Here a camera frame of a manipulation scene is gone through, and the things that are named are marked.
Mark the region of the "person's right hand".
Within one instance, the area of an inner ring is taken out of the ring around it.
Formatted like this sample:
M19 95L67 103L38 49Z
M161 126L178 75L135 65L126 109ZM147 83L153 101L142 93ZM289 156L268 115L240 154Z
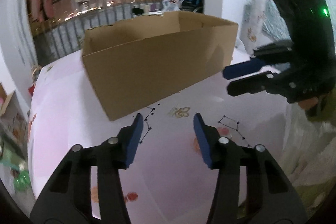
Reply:
M302 108L303 110L310 110L311 108L313 108L317 104L318 104L318 98L317 97L298 102L298 106L300 108Z

